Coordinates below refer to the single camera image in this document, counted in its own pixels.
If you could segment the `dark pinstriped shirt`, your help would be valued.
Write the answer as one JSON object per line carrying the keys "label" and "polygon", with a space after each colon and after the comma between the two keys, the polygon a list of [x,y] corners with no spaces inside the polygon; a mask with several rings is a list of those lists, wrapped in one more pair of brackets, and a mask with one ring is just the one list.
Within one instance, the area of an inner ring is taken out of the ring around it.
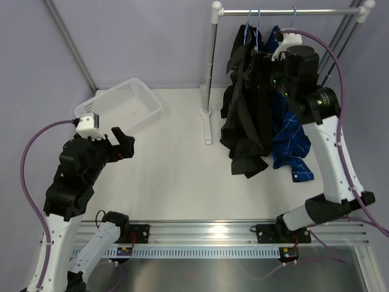
{"label": "dark pinstriped shirt", "polygon": [[244,29],[245,25],[238,29],[226,66],[232,84],[223,95],[220,113],[225,123],[221,128],[220,143],[230,150],[232,174],[249,179],[268,167],[263,158],[269,154],[263,151],[245,97],[243,74],[249,44],[243,44]]}

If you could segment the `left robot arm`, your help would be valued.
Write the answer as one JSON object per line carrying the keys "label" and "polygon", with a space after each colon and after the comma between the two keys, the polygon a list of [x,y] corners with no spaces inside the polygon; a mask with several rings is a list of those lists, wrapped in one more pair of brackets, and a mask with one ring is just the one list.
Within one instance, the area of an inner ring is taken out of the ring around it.
{"label": "left robot arm", "polygon": [[43,238],[26,291],[86,291],[88,279],[105,252],[115,242],[129,239],[128,216],[110,211],[82,250],[71,256],[78,227],[103,168],[134,156],[135,139],[118,127],[111,131],[117,145],[112,145],[107,136],[94,141],[79,134],[65,143],[43,210],[36,211]]}

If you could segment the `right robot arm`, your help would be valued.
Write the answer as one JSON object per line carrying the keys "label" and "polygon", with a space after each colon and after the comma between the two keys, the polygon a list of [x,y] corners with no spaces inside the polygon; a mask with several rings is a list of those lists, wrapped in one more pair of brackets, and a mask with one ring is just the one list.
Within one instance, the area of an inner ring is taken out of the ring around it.
{"label": "right robot arm", "polygon": [[375,202],[373,192],[359,182],[343,137],[341,108],[331,88],[318,85],[319,55],[312,47],[293,45],[274,53],[259,52],[259,88],[287,100],[293,114],[288,127],[297,123],[315,152],[323,181],[323,192],[309,198],[304,205],[279,215],[275,235],[283,242],[297,231],[327,223],[365,210]]}

